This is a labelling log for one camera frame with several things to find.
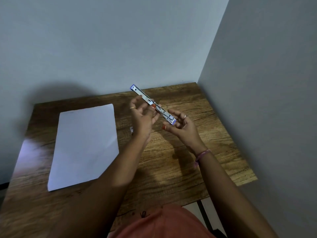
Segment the orange clothing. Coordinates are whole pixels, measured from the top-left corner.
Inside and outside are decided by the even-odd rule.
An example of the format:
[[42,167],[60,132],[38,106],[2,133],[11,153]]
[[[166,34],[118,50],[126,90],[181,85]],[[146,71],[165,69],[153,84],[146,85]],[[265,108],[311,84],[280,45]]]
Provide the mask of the orange clothing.
[[110,238],[215,238],[191,212],[181,206],[168,204],[154,210],[143,212],[144,218],[121,226]]

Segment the table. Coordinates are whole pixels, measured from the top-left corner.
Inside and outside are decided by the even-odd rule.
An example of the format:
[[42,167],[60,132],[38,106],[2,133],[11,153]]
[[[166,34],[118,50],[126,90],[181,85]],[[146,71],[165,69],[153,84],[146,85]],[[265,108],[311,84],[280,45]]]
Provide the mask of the table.
[[[145,93],[167,108],[176,108],[194,120],[199,134],[231,179],[242,185],[256,176],[227,133],[196,83],[146,89]],[[92,181],[48,192],[59,113],[112,103],[119,150],[130,139],[129,102],[133,91],[40,103],[34,110],[0,211],[3,237],[45,237],[64,206]],[[170,133],[161,129],[163,117],[153,126],[137,172],[113,223],[152,206],[186,205],[208,197],[194,157]]]

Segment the paper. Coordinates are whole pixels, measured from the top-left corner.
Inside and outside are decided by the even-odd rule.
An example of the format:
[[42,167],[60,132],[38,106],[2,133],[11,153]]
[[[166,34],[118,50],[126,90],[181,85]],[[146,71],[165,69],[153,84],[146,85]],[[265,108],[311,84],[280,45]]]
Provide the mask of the paper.
[[98,178],[118,153],[113,104],[60,113],[48,190]]

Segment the person's left hand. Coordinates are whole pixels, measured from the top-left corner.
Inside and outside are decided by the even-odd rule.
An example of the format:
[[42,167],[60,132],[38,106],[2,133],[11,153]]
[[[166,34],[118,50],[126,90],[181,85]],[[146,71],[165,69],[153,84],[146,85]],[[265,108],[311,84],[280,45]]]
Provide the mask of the person's left hand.
[[136,104],[141,99],[142,95],[139,95],[130,102],[133,136],[144,139],[145,145],[147,145],[150,141],[152,126],[158,120],[160,113],[156,111],[155,104],[150,106],[146,102],[137,108]]

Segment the person's right arm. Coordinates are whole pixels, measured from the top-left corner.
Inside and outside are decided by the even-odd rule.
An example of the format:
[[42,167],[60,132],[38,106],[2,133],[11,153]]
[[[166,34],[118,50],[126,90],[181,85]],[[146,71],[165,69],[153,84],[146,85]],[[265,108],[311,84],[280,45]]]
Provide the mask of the person's right arm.
[[[168,112],[177,116],[178,121],[175,126],[163,122],[163,129],[176,135],[196,156],[208,149],[188,116],[184,118],[184,113],[173,109]],[[261,213],[239,191],[212,153],[200,158],[199,167],[228,238],[278,237]]]

